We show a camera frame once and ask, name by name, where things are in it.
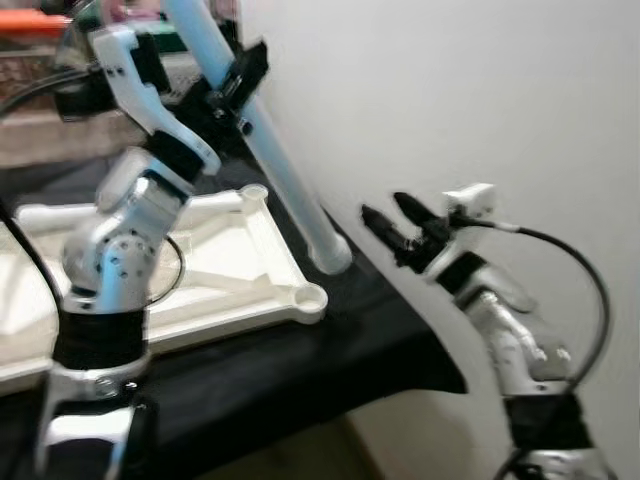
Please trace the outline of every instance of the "black cable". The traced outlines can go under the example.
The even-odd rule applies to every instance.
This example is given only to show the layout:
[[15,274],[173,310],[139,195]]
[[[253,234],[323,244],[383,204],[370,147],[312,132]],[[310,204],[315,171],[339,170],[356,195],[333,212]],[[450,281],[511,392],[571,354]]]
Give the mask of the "black cable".
[[182,282],[182,279],[184,278],[184,274],[186,272],[186,260],[184,258],[184,253],[180,248],[180,245],[178,245],[176,241],[169,235],[165,237],[165,240],[169,245],[171,245],[171,248],[173,248],[173,250],[176,252],[176,255],[178,256],[178,262],[180,263],[180,269],[178,270],[178,275],[176,276],[171,286],[167,288],[164,292],[162,292],[159,296],[149,301],[149,303],[147,303],[146,305],[147,307],[155,305],[156,303],[160,303],[162,300],[164,300],[169,295],[171,295],[171,293],[173,293]]
[[27,236],[24,234],[20,226],[13,220],[11,214],[7,210],[6,206],[0,200],[0,220],[5,224],[9,233],[15,238],[16,242],[22,247],[25,253],[29,256],[31,261],[34,263],[42,278],[44,278],[51,295],[53,296],[53,301],[56,305],[56,311],[58,316],[62,315],[62,293],[60,293],[60,289],[53,278],[53,275],[49,271],[49,268],[42,260],[40,254],[36,251],[33,244],[29,241]]
[[11,97],[0,104],[0,122],[2,122],[5,117],[16,111],[18,108],[22,107],[26,103],[30,102],[34,98],[49,93],[51,90],[62,87],[69,83],[75,83],[80,80],[85,80],[94,73],[95,72],[91,70],[70,70],[50,75],[41,80],[36,80],[35,82],[31,83],[31,85],[11,95]]
[[[58,73],[55,75],[51,75],[49,77],[43,78],[42,80],[38,80],[33,82],[27,88],[20,90],[16,94],[9,97],[9,99],[5,100],[2,104],[0,104],[0,122],[13,113],[15,110],[33,100],[34,98],[44,95],[54,88],[67,85],[69,83],[74,83],[79,80],[83,80],[92,75],[91,71],[87,72],[78,72],[78,71],[67,71]],[[42,260],[42,257],[34,248],[33,244],[29,241],[27,236],[24,234],[20,226],[14,221],[13,217],[9,213],[9,209],[4,204],[2,199],[0,198],[0,220],[5,224],[7,230],[13,238],[15,238],[16,242],[22,247],[22,249],[29,256],[31,261],[34,263],[40,275],[44,279],[47,287],[51,291],[51,295],[53,296],[53,301],[55,303],[56,312],[58,317],[60,318],[62,315],[62,293],[58,288],[58,285],[53,278],[53,275],[49,271],[48,267]],[[32,394],[34,396],[34,404],[38,404],[42,397],[41,388],[36,388],[33,390]],[[31,415],[27,415],[25,417],[25,421],[31,423]],[[31,427],[27,427],[29,432],[25,435],[23,441],[18,445],[14,455],[9,461],[9,466],[4,474],[5,480],[12,480],[15,478],[18,468],[20,467],[20,460],[24,456],[24,454],[29,450],[35,435],[37,434],[37,426],[33,428],[33,432],[31,432]]]
[[[587,272],[593,284],[598,292],[598,296],[600,298],[600,315],[598,319],[597,331],[595,334],[595,339],[593,344],[589,348],[587,356],[580,366],[576,373],[567,381],[567,386],[564,391],[558,397],[557,403],[555,407],[552,409],[551,413],[547,416],[545,421],[541,422],[538,428],[534,431],[532,435],[532,439],[530,443],[535,443],[536,439],[540,438],[540,436],[550,427],[550,425],[555,420],[556,414],[560,410],[560,408],[564,405],[564,402],[573,395],[576,389],[580,386],[580,384],[584,381],[584,379],[589,375],[591,370],[595,367],[598,359],[601,357],[603,352],[605,351],[607,341],[609,339],[609,334],[611,332],[611,323],[612,323],[612,313],[611,313],[611,298],[609,296],[608,289],[602,279],[602,275],[598,272],[598,270],[591,264],[591,262],[582,255],[578,250],[573,248],[571,245],[563,242],[562,240],[548,235],[543,232],[539,232],[537,230],[532,230],[530,228],[519,227],[515,225],[507,225],[507,224],[499,224],[493,222],[485,222],[482,220],[474,220],[472,218],[463,217],[463,216],[454,216],[452,218],[452,225],[454,226],[466,226],[466,227],[482,227],[482,228],[492,228],[496,230],[501,230],[508,233],[517,233],[521,235],[526,235],[528,237],[537,238],[538,240],[542,240],[543,242],[547,242],[570,255],[576,262],[578,262],[582,268]],[[529,454],[531,450],[527,447],[515,449],[509,458],[502,464],[493,480],[503,480],[506,475],[511,472],[511,470],[515,467],[515,465],[521,461],[524,457]]]

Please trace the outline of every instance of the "robotic arm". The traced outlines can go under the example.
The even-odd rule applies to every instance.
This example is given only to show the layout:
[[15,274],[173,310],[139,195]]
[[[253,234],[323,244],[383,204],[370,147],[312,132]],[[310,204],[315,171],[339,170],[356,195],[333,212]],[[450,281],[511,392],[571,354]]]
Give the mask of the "robotic arm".
[[[207,2],[163,0],[163,6],[210,87],[196,90],[194,109],[206,112],[205,121],[213,119],[221,131],[237,130],[242,134],[305,239],[316,267],[327,275],[346,270],[353,260],[347,241],[335,231],[312,188],[290,161],[274,122],[254,95],[269,68],[266,45],[259,43],[234,55]],[[63,117],[82,117],[111,109],[110,93],[104,82],[94,79],[91,84],[60,89],[56,103]],[[197,130],[200,120],[190,117],[185,122]]]
[[149,362],[149,280],[192,181],[220,167],[215,152],[163,107],[154,86],[163,83],[162,69],[147,40],[117,25],[91,38],[118,106],[150,141],[148,151],[123,156],[98,193],[97,212],[64,248],[72,288],[63,302],[35,455],[36,472],[47,479],[148,473],[156,408],[138,389]]
[[362,219],[399,266],[449,292],[482,337],[514,446],[525,453],[510,465],[511,473],[519,480],[614,480],[589,436],[577,397],[564,396],[571,381],[566,347],[523,288],[473,253],[478,230],[460,228],[457,221],[482,219],[492,212],[493,187],[478,184],[446,195],[449,215],[440,218],[413,197],[395,194],[402,212],[422,230],[417,240],[405,238],[370,207],[363,206]]

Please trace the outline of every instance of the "light blue tube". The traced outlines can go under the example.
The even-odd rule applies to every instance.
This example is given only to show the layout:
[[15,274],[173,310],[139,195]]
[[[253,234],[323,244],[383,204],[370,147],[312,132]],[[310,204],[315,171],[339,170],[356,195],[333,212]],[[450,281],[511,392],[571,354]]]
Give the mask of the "light blue tube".
[[[202,0],[164,0],[165,12],[213,87],[224,80],[234,55],[209,9]],[[314,192],[289,161],[257,96],[247,104],[242,117],[253,125],[245,137],[249,149],[273,184],[309,247],[315,265],[327,274],[345,270],[352,261],[351,250],[336,233]]]

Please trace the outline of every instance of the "white plastic tray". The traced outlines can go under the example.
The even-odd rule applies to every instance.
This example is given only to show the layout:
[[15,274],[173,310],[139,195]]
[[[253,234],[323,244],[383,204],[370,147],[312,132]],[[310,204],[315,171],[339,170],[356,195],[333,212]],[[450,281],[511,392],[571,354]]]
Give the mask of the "white plastic tray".
[[[298,268],[266,207],[267,194],[250,185],[189,204],[172,232],[185,255],[186,274],[176,291],[150,308],[153,353],[285,320],[311,324],[324,316],[327,295]],[[38,205],[19,212],[20,224],[63,290],[69,288],[59,263],[64,238],[93,208]],[[161,260],[156,277],[174,278],[176,263]],[[55,328],[43,280],[1,227],[0,394],[29,387],[48,368]]]

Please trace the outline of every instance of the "black tablecloth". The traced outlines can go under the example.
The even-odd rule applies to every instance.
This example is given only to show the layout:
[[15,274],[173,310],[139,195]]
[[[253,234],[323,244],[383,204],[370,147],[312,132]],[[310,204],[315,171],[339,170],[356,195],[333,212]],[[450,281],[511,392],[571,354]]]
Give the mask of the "black tablecloth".
[[[0,171],[0,192],[13,206],[91,202],[113,162]],[[248,183],[269,185],[250,163],[227,161],[198,191]],[[158,478],[192,478],[404,390],[466,391],[427,323],[357,248],[347,272],[322,275],[274,194],[269,208],[306,277],[327,290],[327,316],[314,326],[289,322],[154,360],[145,388],[160,405]],[[0,473],[24,434],[26,395],[0,399]],[[36,413],[31,416],[35,422]],[[23,463],[26,470],[29,462]]]

